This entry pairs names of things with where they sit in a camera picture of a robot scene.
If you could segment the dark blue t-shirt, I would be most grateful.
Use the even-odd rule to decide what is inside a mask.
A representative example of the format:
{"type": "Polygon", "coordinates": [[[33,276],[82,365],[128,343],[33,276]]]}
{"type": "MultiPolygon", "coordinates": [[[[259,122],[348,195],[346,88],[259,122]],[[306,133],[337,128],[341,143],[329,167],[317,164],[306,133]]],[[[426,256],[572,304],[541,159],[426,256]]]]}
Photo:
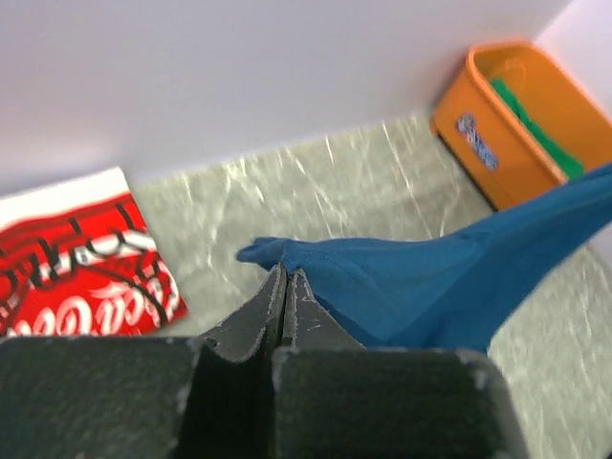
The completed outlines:
{"type": "Polygon", "coordinates": [[[431,240],[258,237],[236,257],[304,273],[317,301],[365,346],[484,352],[540,281],[610,220],[603,166],[431,240]]]}

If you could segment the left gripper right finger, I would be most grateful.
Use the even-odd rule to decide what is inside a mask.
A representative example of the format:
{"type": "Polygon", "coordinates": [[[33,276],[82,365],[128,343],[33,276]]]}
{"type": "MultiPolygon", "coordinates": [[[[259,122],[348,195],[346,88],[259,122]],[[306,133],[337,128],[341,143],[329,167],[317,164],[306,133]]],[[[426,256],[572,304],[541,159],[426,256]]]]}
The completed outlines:
{"type": "Polygon", "coordinates": [[[509,388],[471,350],[366,349],[290,281],[273,356],[277,458],[524,458],[509,388]]]}

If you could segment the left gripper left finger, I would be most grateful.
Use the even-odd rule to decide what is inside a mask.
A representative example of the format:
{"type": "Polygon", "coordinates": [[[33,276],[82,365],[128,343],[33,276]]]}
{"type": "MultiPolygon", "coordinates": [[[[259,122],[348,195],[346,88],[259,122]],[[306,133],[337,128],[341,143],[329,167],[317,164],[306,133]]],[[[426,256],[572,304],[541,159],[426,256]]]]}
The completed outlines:
{"type": "Polygon", "coordinates": [[[287,289],[257,293],[197,337],[1,343],[5,458],[263,458],[287,289]]]}

